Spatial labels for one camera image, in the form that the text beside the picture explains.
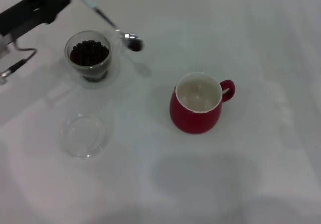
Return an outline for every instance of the coffee beans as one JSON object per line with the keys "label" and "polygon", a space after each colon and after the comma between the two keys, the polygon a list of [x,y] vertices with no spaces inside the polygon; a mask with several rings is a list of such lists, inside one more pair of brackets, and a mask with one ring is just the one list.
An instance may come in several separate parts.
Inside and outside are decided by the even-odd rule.
{"label": "coffee beans", "polygon": [[109,55],[109,49],[93,40],[83,41],[73,47],[70,60],[80,66],[93,66],[101,63]]}

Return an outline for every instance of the white table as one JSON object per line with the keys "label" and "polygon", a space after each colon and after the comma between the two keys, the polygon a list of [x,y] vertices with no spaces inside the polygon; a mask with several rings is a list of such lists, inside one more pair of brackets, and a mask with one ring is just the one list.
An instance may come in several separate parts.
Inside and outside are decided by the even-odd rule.
{"label": "white table", "polygon": [[[20,38],[39,52],[0,88],[1,224],[321,222],[321,0],[96,1],[146,49],[85,90],[63,72],[64,45],[107,26],[79,0]],[[168,114],[191,71],[237,87],[202,135]],[[61,151],[73,112],[107,121],[97,158]]]}

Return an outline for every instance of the red mug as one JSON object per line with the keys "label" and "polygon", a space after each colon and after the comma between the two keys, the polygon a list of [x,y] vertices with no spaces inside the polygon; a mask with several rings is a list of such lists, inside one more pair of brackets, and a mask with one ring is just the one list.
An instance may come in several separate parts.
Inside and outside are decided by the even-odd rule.
{"label": "red mug", "polygon": [[171,118],[182,131],[203,133],[216,124],[222,103],[230,100],[234,93],[235,85],[231,80],[218,83],[203,72],[189,73],[178,81],[172,93]]}

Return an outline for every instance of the mug handle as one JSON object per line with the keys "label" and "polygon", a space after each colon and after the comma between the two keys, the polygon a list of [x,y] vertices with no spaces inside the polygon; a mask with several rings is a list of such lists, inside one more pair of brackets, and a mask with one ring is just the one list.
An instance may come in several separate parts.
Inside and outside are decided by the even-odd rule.
{"label": "mug handle", "polygon": [[235,94],[235,85],[231,80],[225,80],[223,82],[220,82],[220,86],[222,88],[222,91],[227,90],[226,93],[222,96],[222,102],[226,102],[230,100],[234,94]]}

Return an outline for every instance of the metal spoon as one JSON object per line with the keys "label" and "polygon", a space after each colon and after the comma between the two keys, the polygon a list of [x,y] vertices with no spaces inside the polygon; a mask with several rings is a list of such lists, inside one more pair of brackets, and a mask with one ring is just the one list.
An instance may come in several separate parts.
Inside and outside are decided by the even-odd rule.
{"label": "metal spoon", "polygon": [[134,52],[139,52],[144,48],[144,41],[136,34],[124,33],[119,27],[109,19],[104,12],[98,8],[98,5],[90,0],[82,0],[89,8],[94,10],[97,14],[99,14],[105,21],[107,21],[115,31],[120,33],[121,40],[123,44],[130,50]]}

